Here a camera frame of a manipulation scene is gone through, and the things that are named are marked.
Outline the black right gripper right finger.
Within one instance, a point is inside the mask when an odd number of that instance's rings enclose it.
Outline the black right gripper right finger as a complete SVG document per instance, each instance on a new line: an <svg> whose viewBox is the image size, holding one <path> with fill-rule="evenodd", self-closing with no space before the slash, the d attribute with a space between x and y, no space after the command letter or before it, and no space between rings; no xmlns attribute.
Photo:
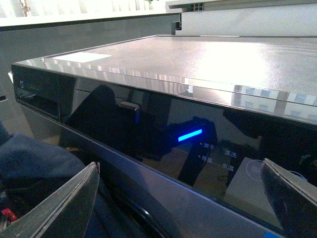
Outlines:
<svg viewBox="0 0 317 238"><path fill-rule="evenodd" d="M261 178L266 197L288 238L317 236L317 187L264 159Z"/></svg>

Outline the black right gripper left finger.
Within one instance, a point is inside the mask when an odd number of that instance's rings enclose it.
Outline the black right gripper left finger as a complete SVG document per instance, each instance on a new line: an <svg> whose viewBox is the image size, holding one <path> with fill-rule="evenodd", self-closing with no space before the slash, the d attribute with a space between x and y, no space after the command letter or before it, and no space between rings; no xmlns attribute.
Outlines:
<svg viewBox="0 0 317 238"><path fill-rule="evenodd" d="M77 173L22 218L9 225L2 238L83 238L99 186L95 162Z"/></svg>

